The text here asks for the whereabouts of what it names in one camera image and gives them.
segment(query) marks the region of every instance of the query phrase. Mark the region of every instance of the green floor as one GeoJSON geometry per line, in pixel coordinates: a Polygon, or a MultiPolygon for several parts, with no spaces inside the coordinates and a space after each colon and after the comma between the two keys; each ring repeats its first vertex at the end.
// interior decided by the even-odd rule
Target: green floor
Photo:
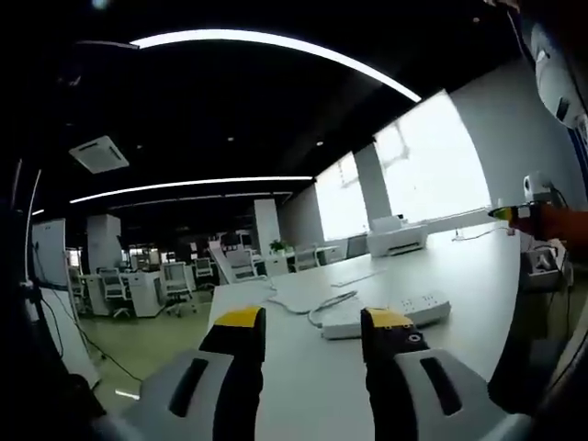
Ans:
{"type": "MultiPolygon", "coordinates": [[[[152,319],[91,318],[81,323],[92,342],[135,377],[145,379],[176,354],[199,346],[207,331],[209,311],[209,304],[201,304],[198,313],[186,312],[181,318],[162,312],[152,319]]],[[[115,390],[139,394],[139,381],[88,346],[101,378],[94,393],[108,412],[119,412],[133,399],[115,390]]]]}

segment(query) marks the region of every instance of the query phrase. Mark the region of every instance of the white power strip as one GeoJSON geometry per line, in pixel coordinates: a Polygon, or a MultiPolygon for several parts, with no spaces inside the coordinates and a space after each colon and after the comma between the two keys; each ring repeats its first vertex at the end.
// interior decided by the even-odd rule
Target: white power strip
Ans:
{"type": "MultiPolygon", "coordinates": [[[[344,308],[326,312],[322,317],[322,337],[327,340],[358,338],[361,336],[360,312],[365,305],[354,298],[342,303],[344,308]]],[[[393,301],[390,309],[405,315],[417,326],[437,322],[451,312],[451,304],[441,292],[431,292],[423,296],[393,301]]]]}

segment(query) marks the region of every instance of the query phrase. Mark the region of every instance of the white printer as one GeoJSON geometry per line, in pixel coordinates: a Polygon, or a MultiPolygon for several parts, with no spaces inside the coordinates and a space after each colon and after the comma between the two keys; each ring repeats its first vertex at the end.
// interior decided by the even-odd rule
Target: white printer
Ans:
{"type": "Polygon", "coordinates": [[[408,253],[426,245],[426,225],[404,225],[398,216],[375,219],[373,224],[374,231],[367,234],[372,257],[408,253]]]}

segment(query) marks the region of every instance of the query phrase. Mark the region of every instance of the ceiling air conditioner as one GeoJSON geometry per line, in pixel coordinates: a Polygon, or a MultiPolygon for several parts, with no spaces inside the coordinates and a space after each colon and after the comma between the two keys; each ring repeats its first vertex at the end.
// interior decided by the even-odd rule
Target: ceiling air conditioner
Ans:
{"type": "Polygon", "coordinates": [[[129,166],[127,158],[108,136],[78,145],[70,150],[70,155],[94,175],[129,166]]]}

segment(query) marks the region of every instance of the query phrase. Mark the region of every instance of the ceiling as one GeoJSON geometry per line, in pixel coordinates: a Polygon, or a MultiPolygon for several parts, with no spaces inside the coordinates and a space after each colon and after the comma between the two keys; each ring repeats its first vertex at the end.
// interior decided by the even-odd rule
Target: ceiling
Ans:
{"type": "Polygon", "coordinates": [[[455,90],[517,54],[503,12],[481,0],[336,10],[131,1],[95,10],[90,3],[54,14],[63,26],[35,28],[43,39],[28,48],[29,60],[19,66],[27,72],[14,87],[21,87],[28,108],[15,112],[22,118],[13,139],[32,145],[45,165],[35,201],[35,209],[45,209],[39,219],[66,216],[82,232],[87,215],[112,212],[137,240],[156,232],[167,237],[185,227],[192,232],[243,227],[251,223],[252,197],[199,197],[279,192],[279,204],[309,182],[174,187],[68,201],[184,180],[316,176],[365,146],[414,103],[335,62],[259,43],[198,41],[133,51],[74,41],[127,43],[195,28],[257,30],[339,51],[422,97],[455,90]],[[67,153],[102,135],[116,143],[130,167],[91,175],[67,153]],[[170,198],[192,199],[144,204],[170,198]]]}

